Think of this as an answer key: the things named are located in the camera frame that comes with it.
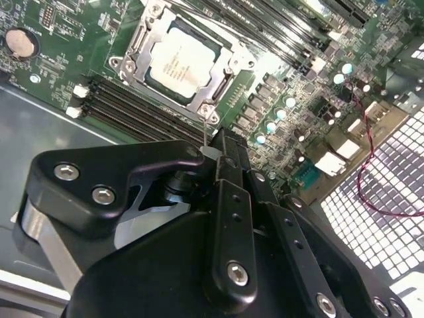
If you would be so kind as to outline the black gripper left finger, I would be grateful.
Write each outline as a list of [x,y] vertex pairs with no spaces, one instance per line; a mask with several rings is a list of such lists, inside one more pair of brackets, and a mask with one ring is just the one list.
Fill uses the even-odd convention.
[[41,254],[72,296],[105,257],[178,217],[204,213],[203,290],[223,314],[256,298],[250,195],[237,144],[225,131],[217,159],[184,140],[47,151],[30,165],[14,228],[17,244]]

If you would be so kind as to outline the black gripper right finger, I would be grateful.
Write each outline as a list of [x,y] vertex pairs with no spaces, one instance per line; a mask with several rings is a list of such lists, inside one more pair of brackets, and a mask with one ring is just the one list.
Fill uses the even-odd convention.
[[278,200],[253,170],[244,137],[238,160],[253,208],[256,299],[242,317],[410,317],[389,286],[299,197]]

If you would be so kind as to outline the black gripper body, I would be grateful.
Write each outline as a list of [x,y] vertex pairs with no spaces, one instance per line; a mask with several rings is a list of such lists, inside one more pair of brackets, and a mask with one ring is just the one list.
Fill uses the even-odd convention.
[[[222,317],[203,290],[204,213],[184,215],[94,264],[66,317]],[[258,293],[243,317],[307,317],[282,251],[254,235]]]

